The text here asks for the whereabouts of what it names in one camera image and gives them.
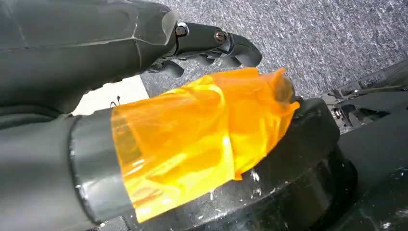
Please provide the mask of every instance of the white paper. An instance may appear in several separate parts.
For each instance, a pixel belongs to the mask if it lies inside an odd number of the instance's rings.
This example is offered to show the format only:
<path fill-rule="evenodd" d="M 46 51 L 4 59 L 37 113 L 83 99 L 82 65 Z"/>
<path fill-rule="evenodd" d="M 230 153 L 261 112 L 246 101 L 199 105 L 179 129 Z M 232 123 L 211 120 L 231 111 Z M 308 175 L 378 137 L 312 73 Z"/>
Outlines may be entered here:
<path fill-rule="evenodd" d="M 82 97 L 81 102 L 72 114 L 75 116 L 91 115 L 95 111 L 111 106 L 148 98 L 149 96 L 140 76 L 133 76 L 117 83 L 107 83 L 99 89 L 88 92 Z"/>

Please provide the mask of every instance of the white debris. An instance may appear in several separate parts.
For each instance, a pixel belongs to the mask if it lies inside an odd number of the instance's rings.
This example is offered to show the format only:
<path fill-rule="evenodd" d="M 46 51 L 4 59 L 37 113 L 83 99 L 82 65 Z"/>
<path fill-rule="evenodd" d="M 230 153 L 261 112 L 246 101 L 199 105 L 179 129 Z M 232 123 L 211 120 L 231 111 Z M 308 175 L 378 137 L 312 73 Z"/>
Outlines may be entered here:
<path fill-rule="evenodd" d="M 254 181 L 259 181 L 259 175 L 254 169 L 251 169 L 251 177 L 254 179 Z"/>
<path fill-rule="evenodd" d="M 211 200 L 211 201 L 213 200 L 213 197 L 214 197 L 213 193 L 214 193 L 214 189 L 212 189 L 212 190 L 210 191 L 210 200 Z"/>
<path fill-rule="evenodd" d="M 256 189 L 256 193 L 258 193 L 258 195 L 262 195 L 262 190 L 260 188 Z"/>
<path fill-rule="evenodd" d="M 383 225 L 382 228 L 386 230 L 387 228 L 389 228 L 391 226 L 391 223 L 387 222 L 387 223 L 384 223 L 382 225 Z"/>

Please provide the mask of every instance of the metal screw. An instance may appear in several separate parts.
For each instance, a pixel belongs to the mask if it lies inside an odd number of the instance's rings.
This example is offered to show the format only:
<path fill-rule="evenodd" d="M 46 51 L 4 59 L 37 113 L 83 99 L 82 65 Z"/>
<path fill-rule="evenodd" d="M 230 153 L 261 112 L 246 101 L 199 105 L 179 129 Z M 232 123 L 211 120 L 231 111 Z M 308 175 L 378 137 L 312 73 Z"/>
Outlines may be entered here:
<path fill-rule="evenodd" d="M 176 35 L 177 36 L 185 36 L 186 34 L 187 34 L 186 28 L 184 28 L 183 26 L 177 26 L 177 28 L 176 28 Z"/>
<path fill-rule="evenodd" d="M 214 35 L 214 38 L 216 39 L 216 41 L 218 43 L 223 43 L 224 40 L 225 40 L 225 34 L 224 34 L 224 32 L 222 32 L 220 30 L 217 30 L 215 35 Z"/>
<path fill-rule="evenodd" d="M 331 110 L 331 115 L 333 116 L 334 119 L 340 119 L 342 117 L 342 114 L 340 113 L 339 109 L 333 108 Z"/>

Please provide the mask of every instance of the robotic arm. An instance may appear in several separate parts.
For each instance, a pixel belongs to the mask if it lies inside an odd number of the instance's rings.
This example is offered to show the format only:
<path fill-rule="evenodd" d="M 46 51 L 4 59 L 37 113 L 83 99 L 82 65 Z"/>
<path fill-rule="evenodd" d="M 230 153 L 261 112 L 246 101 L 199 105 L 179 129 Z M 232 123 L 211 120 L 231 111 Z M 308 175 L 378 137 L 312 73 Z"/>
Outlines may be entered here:
<path fill-rule="evenodd" d="M 179 77 L 174 59 L 262 59 L 244 37 L 177 24 L 166 6 L 141 0 L 2 0 L 0 9 L 5 230 L 84 230 L 132 209 L 111 110 L 68 115 L 86 92 L 146 71 Z"/>

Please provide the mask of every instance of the transparent orange sheet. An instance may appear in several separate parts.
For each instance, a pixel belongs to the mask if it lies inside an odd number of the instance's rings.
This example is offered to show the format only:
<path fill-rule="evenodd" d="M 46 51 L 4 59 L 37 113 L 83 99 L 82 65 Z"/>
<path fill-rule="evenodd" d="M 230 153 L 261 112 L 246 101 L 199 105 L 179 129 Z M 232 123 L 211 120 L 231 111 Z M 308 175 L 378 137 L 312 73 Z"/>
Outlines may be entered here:
<path fill-rule="evenodd" d="M 139 222 L 240 180 L 276 146 L 299 107 L 289 103 L 283 72 L 210 74 L 113 109 L 116 153 Z"/>

